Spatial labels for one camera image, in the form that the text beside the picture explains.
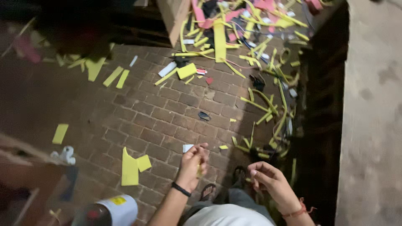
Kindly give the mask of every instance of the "red thread bracelet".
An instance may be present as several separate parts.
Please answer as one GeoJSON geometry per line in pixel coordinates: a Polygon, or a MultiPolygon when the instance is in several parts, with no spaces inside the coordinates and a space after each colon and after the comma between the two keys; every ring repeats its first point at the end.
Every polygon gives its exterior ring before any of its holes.
{"type": "Polygon", "coordinates": [[[314,209],[317,209],[317,208],[311,207],[310,211],[307,211],[307,208],[306,208],[305,204],[303,203],[303,201],[304,201],[304,198],[300,198],[301,210],[296,211],[296,212],[291,213],[291,214],[282,215],[282,217],[283,218],[296,217],[296,216],[299,216],[299,215],[301,215],[303,213],[308,213],[309,214],[309,213],[313,212],[314,209]]]}

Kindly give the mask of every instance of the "trash pile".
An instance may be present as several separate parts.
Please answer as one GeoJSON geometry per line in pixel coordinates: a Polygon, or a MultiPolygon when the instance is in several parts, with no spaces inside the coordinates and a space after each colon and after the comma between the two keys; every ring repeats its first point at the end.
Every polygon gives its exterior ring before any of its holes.
{"type": "Polygon", "coordinates": [[[300,27],[303,28],[302,30],[307,31],[306,28],[308,28],[307,24],[294,18],[295,13],[290,10],[290,7],[294,4],[301,4],[301,1],[290,0],[283,5],[274,0],[235,0],[231,2],[191,0],[192,10],[189,12],[188,18],[182,23],[180,30],[180,47],[182,53],[172,54],[174,61],[159,73],[162,78],[155,85],[161,84],[176,72],[181,80],[188,78],[185,82],[185,84],[188,84],[194,79],[194,75],[198,73],[197,70],[200,70],[195,67],[194,63],[189,63],[191,57],[201,56],[214,60],[215,63],[226,64],[233,71],[233,74],[244,79],[248,79],[249,77],[253,81],[254,88],[248,88],[249,98],[241,97],[241,100],[265,112],[265,115],[260,120],[254,122],[250,139],[242,139],[246,146],[241,146],[237,139],[232,137],[234,146],[244,152],[254,152],[253,154],[263,159],[270,158],[270,154],[273,153],[278,153],[280,157],[284,157],[290,145],[285,136],[286,134],[291,135],[291,119],[295,115],[295,109],[291,110],[290,104],[286,100],[286,97],[289,97],[289,95],[285,95],[284,92],[289,92],[292,97],[297,96],[295,89],[292,87],[298,83],[299,72],[293,76],[288,75],[282,71],[281,67],[285,64],[290,64],[292,68],[297,70],[300,62],[288,62],[291,50],[287,47],[283,48],[280,53],[275,48],[271,56],[265,53],[265,50],[267,44],[274,36],[279,36],[282,39],[285,39],[286,36],[289,44],[308,45],[309,37],[306,34],[294,29],[289,32],[287,29],[289,27],[300,27]],[[257,43],[259,37],[262,36],[265,39],[257,43]],[[188,51],[186,47],[188,45],[199,48],[200,51],[188,51]],[[246,55],[239,55],[238,57],[248,62],[250,67],[237,65],[226,58],[227,49],[245,47],[249,49],[249,52],[246,55]],[[279,63],[277,64],[274,61],[275,57],[279,59],[279,63]],[[241,73],[242,68],[255,69],[259,72],[259,75],[244,75],[241,73]],[[263,93],[266,83],[261,74],[274,77],[274,83],[279,87],[281,94],[283,104],[281,108],[273,104],[273,95],[268,98],[263,93]],[[266,106],[255,103],[255,93],[263,98],[267,104],[266,106]],[[258,126],[262,122],[267,123],[274,118],[278,119],[278,122],[274,127],[273,137],[269,142],[269,150],[267,151],[267,148],[254,147],[254,126],[258,126]]]}

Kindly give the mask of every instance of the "hand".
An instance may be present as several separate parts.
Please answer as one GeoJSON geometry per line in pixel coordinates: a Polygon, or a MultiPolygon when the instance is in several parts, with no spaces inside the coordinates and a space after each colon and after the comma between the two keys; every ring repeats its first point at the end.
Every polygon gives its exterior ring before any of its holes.
{"type": "Polygon", "coordinates": [[[254,189],[267,190],[283,215],[301,210],[302,206],[283,173],[266,162],[256,162],[247,167],[254,189]]]}
{"type": "Polygon", "coordinates": [[[207,173],[209,158],[207,147],[207,143],[194,145],[181,158],[176,184],[190,193],[194,191],[199,181],[197,177],[198,168],[200,168],[202,175],[207,173]]]}

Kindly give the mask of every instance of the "yellow label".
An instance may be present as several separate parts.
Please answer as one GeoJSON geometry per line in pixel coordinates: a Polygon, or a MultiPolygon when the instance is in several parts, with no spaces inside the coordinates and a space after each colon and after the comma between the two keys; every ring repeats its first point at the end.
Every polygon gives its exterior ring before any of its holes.
{"type": "Polygon", "coordinates": [[[125,203],[125,202],[127,202],[123,197],[121,197],[121,196],[116,196],[116,197],[113,197],[113,198],[111,198],[111,199],[109,199],[110,201],[112,201],[114,204],[116,204],[116,205],[121,205],[121,204],[123,204],[123,203],[125,203]]]}

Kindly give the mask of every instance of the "black wristband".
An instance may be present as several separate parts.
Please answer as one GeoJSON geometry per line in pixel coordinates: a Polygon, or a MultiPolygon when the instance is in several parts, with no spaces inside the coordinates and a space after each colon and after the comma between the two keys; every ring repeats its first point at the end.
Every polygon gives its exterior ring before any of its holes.
{"type": "Polygon", "coordinates": [[[172,188],[180,191],[181,193],[183,193],[185,196],[190,197],[191,193],[184,190],[184,188],[180,187],[178,184],[176,184],[174,181],[172,182],[172,188]]]}

